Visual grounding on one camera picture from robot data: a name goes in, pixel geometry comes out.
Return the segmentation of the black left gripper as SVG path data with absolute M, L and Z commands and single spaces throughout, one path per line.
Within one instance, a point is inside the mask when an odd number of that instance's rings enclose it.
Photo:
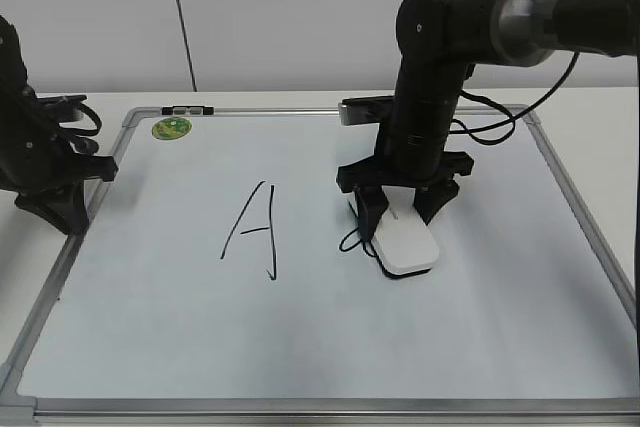
M 84 183 L 99 179 L 111 182 L 118 166 L 112 156 L 73 153 L 34 186 L 18 187 L 14 204 L 47 221 L 65 235 L 81 235 L 89 226 Z

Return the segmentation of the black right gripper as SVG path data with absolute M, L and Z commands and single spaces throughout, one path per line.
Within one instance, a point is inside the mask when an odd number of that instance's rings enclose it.
M 460 187 L 451 177 L 469 176 L 473 166 L 474 160 L 462 151 L 443 151 L 411 171 L 403 171 L 383 157 L 371 155 L 340 166 L 337 185 L 342 193 L 354 190 L 358 233 L 362 241 L 370 241 L 389 205 L 381 186 L 419 188 L 415 191 L 413 207 L 423 223 L 429 225 L 459 193 Z

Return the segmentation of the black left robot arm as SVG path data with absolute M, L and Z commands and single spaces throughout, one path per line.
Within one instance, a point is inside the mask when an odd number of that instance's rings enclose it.
M 1 20 L 1 189 L 65 235 L 88 229 L 85 182 L 110 182 L 118 171 L 113 157 L 97 154 L 102 121 L 86 99 L 38 97 L 17 30 Z

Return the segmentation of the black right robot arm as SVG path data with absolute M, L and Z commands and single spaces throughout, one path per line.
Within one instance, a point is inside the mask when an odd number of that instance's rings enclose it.
M 378 128 L 371 156 L 341 166 L 370 241 L 388 208 L 387 186 L 414 190 L 424 222 L 458 194 L 473 159 L 445 148 L 464 82 L 478 64 L 533 67 L 556 51 L 609 57 L 639 51 L 639 0 L 403 0 L 396 17 L 401 63 L 390 96 L 348 98 L 345 125 Z

